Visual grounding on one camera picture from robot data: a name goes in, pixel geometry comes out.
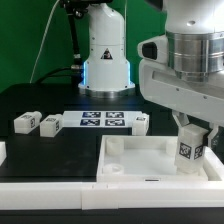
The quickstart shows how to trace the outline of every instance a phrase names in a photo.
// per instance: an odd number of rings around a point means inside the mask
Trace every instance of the white cube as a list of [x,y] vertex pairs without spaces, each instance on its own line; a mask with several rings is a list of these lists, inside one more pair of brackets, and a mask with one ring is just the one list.
[[62,115],[49,115],[40,124],[41,137],[55,137],[55,135],[62,129]]
[[5,142],[0,142],[0,166],[6,159],[6,148]]
[[135,118],[132,125],[132,135],[145,136],[149,129],[149,115],[142,114]]
[[42,114],[38,111],[27,112],[14,120],[15,133],[29,134],[40,124]]
[[175,165],[182,172],[195,173],[204,162],[204,136],[208,130],[194,124],[179,129]]

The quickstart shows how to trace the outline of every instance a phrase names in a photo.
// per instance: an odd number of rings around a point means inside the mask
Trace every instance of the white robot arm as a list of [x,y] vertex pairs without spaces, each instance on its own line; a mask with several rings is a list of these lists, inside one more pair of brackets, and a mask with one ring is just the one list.
[[174,111],[179,124],[176,165],[185,172],[193,172],[198,157],[191,156],[190,164],[187,162],[190,157],[186,157],[189,155],[181,152],[191,149],[195,155],[196,151],[203,154],[201,145],[206,130],[192,126],[186,120],[182,122],[183,114],[212,124],[210,145],[218,126],[224,127],[224,1],[147,2],[166,11],[167,21],[164,36],[138,46],[143,58],[139,68],[141,93],[146,100]]
[[[107,6],[113,0],[61,0],[67,11],[74,51],[74,70],[83,71],[80,93],[99,98],[131,95],[130,63],[125,57],[125,21]],[[79,53],[74,17],[89,14],[90,56],[83,63]]]

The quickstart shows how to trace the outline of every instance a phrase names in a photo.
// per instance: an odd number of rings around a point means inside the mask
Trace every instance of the white plastic container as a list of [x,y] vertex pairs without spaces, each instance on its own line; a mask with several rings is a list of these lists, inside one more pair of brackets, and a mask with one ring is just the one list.
[[[108,150],[111,139],[120,143],[114,145],[113,153]],[[177,172],[174,165],[176,148],[177,137],[103,136],[97,181],[207,181],[203,168],[197,175]]]

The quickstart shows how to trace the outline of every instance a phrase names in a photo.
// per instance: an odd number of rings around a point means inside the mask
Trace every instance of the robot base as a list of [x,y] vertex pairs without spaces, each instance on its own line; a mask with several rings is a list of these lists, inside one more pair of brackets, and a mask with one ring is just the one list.
[[87,89],[84,85],[79,84],[79,93],[96,98],[113,99],[122,96],[135,95],[135,85],[130,84],[126,89],[118,91],[98,91]]

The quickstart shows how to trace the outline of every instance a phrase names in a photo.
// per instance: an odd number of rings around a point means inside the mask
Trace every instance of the black table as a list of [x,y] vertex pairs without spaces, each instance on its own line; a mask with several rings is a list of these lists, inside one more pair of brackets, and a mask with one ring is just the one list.
[[[15,85],[0,94],[0,141],[7,160],[0,182],[93,182],[102,135],[131,135],[130,128],[63,128],[55,138],[41,138],[39,128],[29,135],[14,134],[13,120],[40,111],[43,118],[64,111],[142,111],[150,114],[151,135],[175,136],[177,126],[169,109],[135,96],[105,100],[81,96],[70,85]],[[195,120],[206,127],[203,121]],[[0,211],[4,223],[223,223],[224,208]]]

